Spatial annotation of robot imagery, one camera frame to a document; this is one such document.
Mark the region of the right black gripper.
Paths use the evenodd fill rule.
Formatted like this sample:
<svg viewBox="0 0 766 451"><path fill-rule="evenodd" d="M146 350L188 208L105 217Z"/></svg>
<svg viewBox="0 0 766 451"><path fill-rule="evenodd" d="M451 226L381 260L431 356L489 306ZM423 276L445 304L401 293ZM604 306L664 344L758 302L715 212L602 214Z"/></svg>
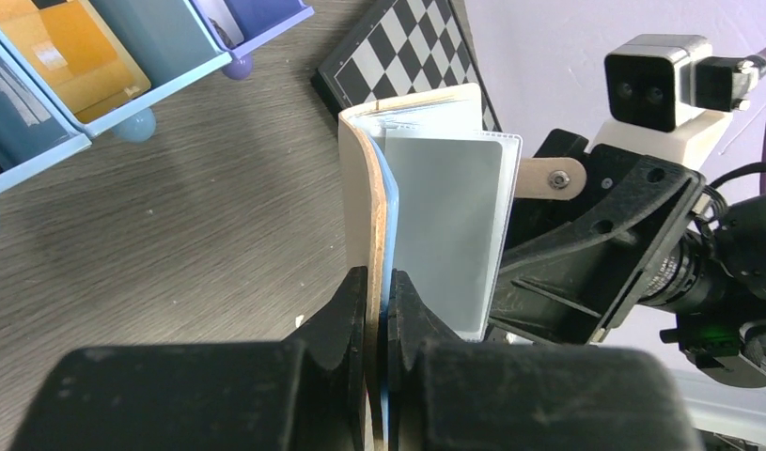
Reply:
<svg viewBox="0 0 766 451"><path fill-rule="evenodd" d="M715 381L765 388L766 194L730 206L713 232L684 234L701 173L607 145L585 168L575 218L557 211L557 227L503 254L489 323L538 343L590 343L662 265L639 301L674 315L660 340Z"/></svg>

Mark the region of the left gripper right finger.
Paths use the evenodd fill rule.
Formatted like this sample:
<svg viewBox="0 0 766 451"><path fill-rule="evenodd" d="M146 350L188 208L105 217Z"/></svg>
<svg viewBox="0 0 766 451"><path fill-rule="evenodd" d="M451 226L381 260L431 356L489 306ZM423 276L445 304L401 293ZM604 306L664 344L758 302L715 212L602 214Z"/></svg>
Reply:
<svg viewBox="0 0 766 451"><path fill-rule="evenodd" d="M393 271L393 450L700 450L668 370L621 348L460 339Z"/></svg>

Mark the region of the beige leather card holder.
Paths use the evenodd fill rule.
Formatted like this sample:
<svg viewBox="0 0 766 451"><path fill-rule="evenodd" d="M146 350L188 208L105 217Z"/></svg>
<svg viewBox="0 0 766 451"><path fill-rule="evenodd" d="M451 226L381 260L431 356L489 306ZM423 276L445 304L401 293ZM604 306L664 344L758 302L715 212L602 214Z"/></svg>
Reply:
<svg viewBox="0 0 766 451"><path fill-rule="evenodd" d="M367 269L363 353L373 445L391 447L387 342L393 275L406 272L454 338L482 339L515 199L570 200L586 170L523 158L516 134L482 128L480 86L369 101L338 116L346 261Z"/></svg>

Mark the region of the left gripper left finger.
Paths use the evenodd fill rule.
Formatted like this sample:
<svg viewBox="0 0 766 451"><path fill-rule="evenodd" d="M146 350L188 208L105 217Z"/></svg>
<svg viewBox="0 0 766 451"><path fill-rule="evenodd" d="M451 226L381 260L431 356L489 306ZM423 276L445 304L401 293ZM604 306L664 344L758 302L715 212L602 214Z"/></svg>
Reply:
<svg viewBox="0 0 766 451"><path fill-rule="evenodd" d="M360 450L367 270L279 341L73 350L14 450Z"/></svg>

